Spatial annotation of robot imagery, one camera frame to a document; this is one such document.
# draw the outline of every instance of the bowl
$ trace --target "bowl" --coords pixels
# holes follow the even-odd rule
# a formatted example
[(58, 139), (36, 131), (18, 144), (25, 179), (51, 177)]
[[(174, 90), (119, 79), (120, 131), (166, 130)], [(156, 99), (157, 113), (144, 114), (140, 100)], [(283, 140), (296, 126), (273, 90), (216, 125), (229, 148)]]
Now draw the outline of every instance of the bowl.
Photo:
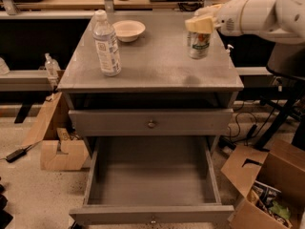
[(113, 24), (117, 38), (122, 42), (135, 41), (145, 30), (145, 26), (134, 20), (122, 20)]

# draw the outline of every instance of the open cardboard box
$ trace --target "open cardboard box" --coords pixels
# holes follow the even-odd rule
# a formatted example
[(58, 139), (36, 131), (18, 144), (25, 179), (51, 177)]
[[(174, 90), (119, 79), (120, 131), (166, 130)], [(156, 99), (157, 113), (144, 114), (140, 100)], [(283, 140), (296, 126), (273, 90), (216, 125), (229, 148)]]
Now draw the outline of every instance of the open cardboard box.
[(52, 101), (42, 105), (23, 146), (42, 141), (40, 167), (42, 170), (72, 171), (83, 168), (89, 153), (83, 140), (62, 140), (59, 142), (57, 128), (71, 125), (68, 105), (61, 93), (56, 93)]
[(280, 203), (291, 210), (290, 222), (293, 228), (304, 229), (304, 225), (301, 226), (305, 207), (304, 151), (282, 140), (276, 140), (269, 153), (238, 146), (221, 171), (243, 197), (231, 216), (231, 228), (288, 228), (248, 201), (247, 195), (254, 181), (258, 180), (281, 191)]

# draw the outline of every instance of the floor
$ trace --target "floor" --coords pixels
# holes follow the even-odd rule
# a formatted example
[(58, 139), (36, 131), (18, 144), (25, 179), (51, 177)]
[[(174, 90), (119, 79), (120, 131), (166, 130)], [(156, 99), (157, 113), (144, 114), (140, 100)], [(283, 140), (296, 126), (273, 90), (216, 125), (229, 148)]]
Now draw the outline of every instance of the floor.
[[(20, 105), (0, 105), (0, 158), (20, 148), (22, 140), (27, 136), (29, 129), (40, 105), (33, 105), (25, 121), (14, 124), (14, 119)], [(253, 126), (258, 128), (265, 122), (272, 108), (260, 106), (258, 101), (236, 101), (234, 117), (228, 129), (228, 135), (235, 136), (232, 140), (242, 139)], [(240, 144), (252, 145), (260, 137), (275, 118), (274, 112), (269, 121), (256, 138)], [(288, 118), (274, 138), (292, 141), (297, 122)], [(220, 169), (228, 155), (219, 148), (213, 152), (213, 165), (217, 178), (220, 196), (224, 204), (234, 204), (238, 192), (232, 184), (221, 174)], [(88, 169), (78, 172), (48, 172), (40, 170), (40, 144), (31, 149), (25, 156), (9, 164), (0, 160), (1, 184), (5, 186), (4, 196), (8, 199), (6, 211), (14, 219), (7, 229), (68, 229), (72, 224), (69, 216), (71, 208), (82, 205)], [(88, 229), (228, 229), (228, 222), (223, 223), (186, 223), (186, 224), (138, 224), (138, 225), (96, 225)]]

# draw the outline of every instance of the gray cabinet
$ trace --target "gray cabinet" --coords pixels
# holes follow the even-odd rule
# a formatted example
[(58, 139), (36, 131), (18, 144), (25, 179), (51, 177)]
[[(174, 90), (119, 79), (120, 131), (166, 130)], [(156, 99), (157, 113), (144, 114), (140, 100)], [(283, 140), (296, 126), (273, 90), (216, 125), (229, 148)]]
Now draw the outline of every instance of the gray cabinet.
[(146, 31), (121, 43), (122, 72), (100, 72), (91, 29), (59, 84), (91, 153), (82, 225), (225, 220), (211, 151), (225, 134), (243, 85), (217, 33), (208, 57), (187, 54), (184, 13), (115, 12)]

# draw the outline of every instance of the closed drawer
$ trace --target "closed drawer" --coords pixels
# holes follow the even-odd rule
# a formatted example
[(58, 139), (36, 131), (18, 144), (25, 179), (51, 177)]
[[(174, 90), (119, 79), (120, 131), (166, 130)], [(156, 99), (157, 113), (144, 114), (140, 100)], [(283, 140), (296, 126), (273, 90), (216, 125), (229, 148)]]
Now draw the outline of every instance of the closed drawer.
[(70, 111), (81, 136), (223, 135), (232, 109)]
[(81, 225), (225, 220), (206, 139), (202, 136), (99, 137)]

